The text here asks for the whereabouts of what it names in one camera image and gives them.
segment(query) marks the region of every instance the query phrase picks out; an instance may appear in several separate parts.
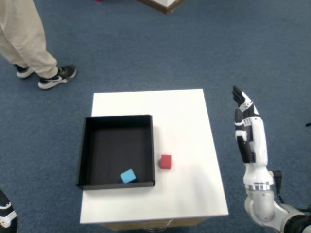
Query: cube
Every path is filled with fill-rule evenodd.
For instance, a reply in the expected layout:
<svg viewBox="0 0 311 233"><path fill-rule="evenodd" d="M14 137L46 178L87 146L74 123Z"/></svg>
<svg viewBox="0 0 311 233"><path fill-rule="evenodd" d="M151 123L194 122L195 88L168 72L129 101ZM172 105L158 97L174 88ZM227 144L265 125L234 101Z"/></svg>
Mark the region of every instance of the cube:
<svg viewBox="0 0 311 233"><path fill-rule="evenodd" d="M134 180L136 180L136 176L132 169L129 169L121 174L121 179L123 183L130 183Z"/></svg>
<svg viewBox="0 0 311 233"><path fill-rule="evenodd" d="M162 169L171 169L172 167L172 157L167 154L161 156L161 168Z"/></svg>

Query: white shoe sole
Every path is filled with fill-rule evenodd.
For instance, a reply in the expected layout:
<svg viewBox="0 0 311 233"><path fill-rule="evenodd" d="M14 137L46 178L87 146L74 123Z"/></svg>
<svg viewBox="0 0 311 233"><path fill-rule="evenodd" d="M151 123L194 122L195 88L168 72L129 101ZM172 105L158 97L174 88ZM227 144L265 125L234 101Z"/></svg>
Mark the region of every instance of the white shoe sole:
<svg viewBox="0 0 311 233"><path fill-rule="evenodd" d="M38 82L38 87L40 87L41 89L43 90L46 90L46 89L50 89L54 86L57 86L61 83L68 83L71 79L73 79L77 74L77 69L74 71L74 73L67 79L62 79L60 81L56 81L56 82L48 82L47 84L42 84L41 82Z"/></svg>
<svg viewBox="0 0 311 233"><path fill-rule="evenodd" d="M21 79L26 79L28 78L34 71L30 68L28 68L28 70L26 72L20 73L17 72L16 75L21 78Z"/></svg>

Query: blue cube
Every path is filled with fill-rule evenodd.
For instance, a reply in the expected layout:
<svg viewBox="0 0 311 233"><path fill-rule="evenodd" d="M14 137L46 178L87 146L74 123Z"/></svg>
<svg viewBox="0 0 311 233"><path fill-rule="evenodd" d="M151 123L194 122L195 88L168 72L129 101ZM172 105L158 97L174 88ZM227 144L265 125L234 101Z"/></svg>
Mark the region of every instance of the blue cube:
<svg viewBox="0 0 311 233"><path fill-rule="evenodd" d="M132 169L129 169L121 174L121 179L123 183L130 183L134 180L136 180L136 176Z"/></svg>

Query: robotic hand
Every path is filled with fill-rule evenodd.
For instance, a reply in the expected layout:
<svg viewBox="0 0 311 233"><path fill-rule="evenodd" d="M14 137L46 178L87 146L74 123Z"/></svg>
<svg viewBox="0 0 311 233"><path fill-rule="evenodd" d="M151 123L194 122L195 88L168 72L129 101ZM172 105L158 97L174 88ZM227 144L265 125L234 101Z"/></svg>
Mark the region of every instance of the robotic hand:
<svg viewBox="0 0 311 233"><path fill-rule="evenodd" d="M311 218L297 209L274 201L274 173L267 170L268 155L264 125L250 98L233 87L238 103L235 111L235 138L245 163L244 185L248 197L245 209L259 225L281 233L311 233Z"/></svg>
<svg viewBox="0 0 311 233"><path fill-rule="evenodd" d="M5 194L0 190L0 233L17 232L17 215Z"/></svg>

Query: shoe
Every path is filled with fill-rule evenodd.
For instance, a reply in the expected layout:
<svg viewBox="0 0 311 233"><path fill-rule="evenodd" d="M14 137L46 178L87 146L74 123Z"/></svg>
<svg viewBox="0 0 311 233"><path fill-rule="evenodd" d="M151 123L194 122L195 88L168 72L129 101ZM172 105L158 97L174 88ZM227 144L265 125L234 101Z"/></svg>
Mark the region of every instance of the shoe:
<svg viewBox="0 0 311 233"><path fill-rule="evenodd" d="M77 68L74 65L59 67L58 73L54 77L50 79L39 78L38 86L41 89L50 89L61 83L69 82L76 74Z"/></svg>
<svg viewBox="0 0 311 233"><path fill-rule="evenodd" d="M28 78L34 71L30 69L29 67L27 68L22 68L19 65L14 65L17 69L16 75L21 78L21 79L26 79Z"/></svg>

